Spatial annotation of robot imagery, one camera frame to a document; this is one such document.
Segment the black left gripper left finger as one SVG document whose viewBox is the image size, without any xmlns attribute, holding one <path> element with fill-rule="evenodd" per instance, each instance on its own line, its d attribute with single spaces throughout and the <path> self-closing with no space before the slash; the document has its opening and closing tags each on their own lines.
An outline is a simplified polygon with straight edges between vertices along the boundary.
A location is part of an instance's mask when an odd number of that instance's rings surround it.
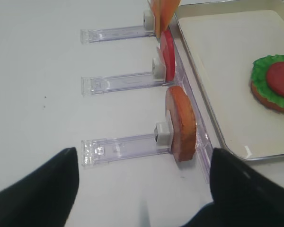
<svg viewBox="0 0 284 227">
<path fill-rule="evenodd" d="M 0 191 L 0 227 L 63 227 L 80 183 L 76 148 L 66 148 Z"/>
</svg>

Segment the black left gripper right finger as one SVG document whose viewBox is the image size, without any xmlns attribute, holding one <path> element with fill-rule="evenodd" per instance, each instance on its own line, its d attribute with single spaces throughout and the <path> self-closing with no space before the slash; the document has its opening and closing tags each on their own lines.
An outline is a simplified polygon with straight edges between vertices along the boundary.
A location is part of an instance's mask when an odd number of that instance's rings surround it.
<svg viewBox="0 0 284 227">
<path fill-rule="evenodd" d="M 222 148 L 214 148 L 209 185 L 213 201 L 186 227 L 284 227 L 284 188 Z"/>
</svg>

